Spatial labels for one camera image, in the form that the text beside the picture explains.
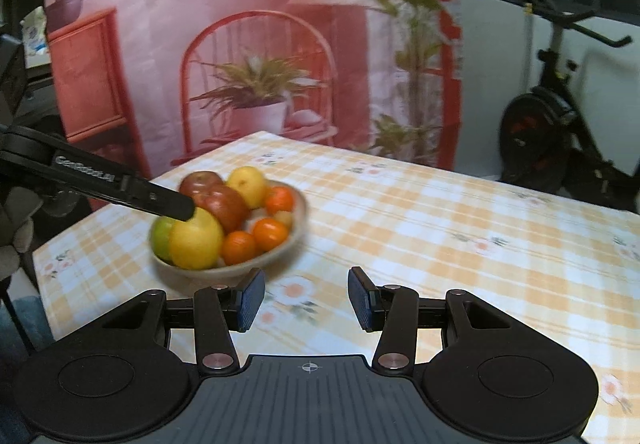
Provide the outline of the gloved left hand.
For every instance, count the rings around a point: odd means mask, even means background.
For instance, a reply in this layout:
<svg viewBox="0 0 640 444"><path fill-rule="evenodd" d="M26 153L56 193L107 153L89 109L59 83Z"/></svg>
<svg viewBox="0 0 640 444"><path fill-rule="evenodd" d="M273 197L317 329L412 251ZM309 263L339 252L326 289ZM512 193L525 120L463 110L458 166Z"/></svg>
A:
<svg viewBox="0 0 640 444"><path fill-rule="evenodd" d="M13 187L1 204L1 279L11 277L21 267L21 257L32 246L32 217L42 206L37 193Z"/></svg>

